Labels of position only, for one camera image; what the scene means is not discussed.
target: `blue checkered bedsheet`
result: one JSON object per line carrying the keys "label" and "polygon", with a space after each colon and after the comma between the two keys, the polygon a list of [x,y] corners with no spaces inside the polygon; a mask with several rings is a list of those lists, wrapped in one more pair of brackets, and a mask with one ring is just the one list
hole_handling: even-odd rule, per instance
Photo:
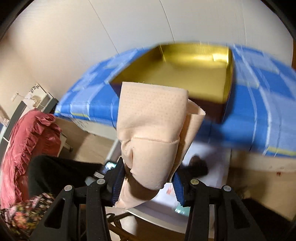
{"label": "blue checkered bedsheet", "polygon": [[[205,120],[196,139],[264,155],[296,156],[296,72],[269,54],[229,46],[234,83],[222,124]],[[62,97],[55,115],[116,127],[119,99],[110,80],[149,48],[91,67]]]}

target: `folded fabric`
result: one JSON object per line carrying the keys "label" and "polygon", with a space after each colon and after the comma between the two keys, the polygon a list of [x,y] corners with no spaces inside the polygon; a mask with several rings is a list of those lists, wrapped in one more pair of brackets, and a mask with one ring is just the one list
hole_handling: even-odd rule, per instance
{"label": "folded fabric", "polygon": [[126,178],[116,207],[151,200],[170,182],[192,143],[205,112],[180,88],[123,82],[117,137]]}

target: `gold box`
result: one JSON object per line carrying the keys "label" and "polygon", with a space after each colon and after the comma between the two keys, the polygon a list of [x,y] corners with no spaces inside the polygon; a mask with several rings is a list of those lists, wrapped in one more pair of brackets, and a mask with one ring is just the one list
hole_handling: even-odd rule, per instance
{"label": "gold box", "polygon": [[199,43],[159,45],[132,62],[110,83],[120,95],[122,82],[187,89],[206,116],[221,122],[232,85],[233,60],[227,46]]}

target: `white wall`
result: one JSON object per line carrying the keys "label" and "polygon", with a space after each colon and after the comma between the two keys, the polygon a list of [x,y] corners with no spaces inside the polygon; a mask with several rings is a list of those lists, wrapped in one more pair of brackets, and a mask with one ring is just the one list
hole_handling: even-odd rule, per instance
{"label": "white wall", "polygon": [[8,38],[28,72],[58,99],[91,65],[133,47],[238,43],[288,65],[293,53],[289,32],[260,0],[35,0]]}
{"label": "white wall", "polygon": [[0,43],[0,105],[11,118],[18,104],[20,96],[12,102],[10,99],[18,91],[26,95],[35,84],[28,66],[11,47],[7,38]]}

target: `red ruffled pillow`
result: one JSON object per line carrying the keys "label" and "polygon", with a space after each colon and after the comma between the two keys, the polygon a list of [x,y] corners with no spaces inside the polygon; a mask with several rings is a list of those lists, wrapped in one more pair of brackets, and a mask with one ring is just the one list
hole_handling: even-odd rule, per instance
{"label": "red ruffled pillow", "polygon": [[26,170],[32,157],[58,155],[61,129],[54,122],[53,114],[30,110],[15,124],[10,147],[1,164],[1,208],[29,198]]}

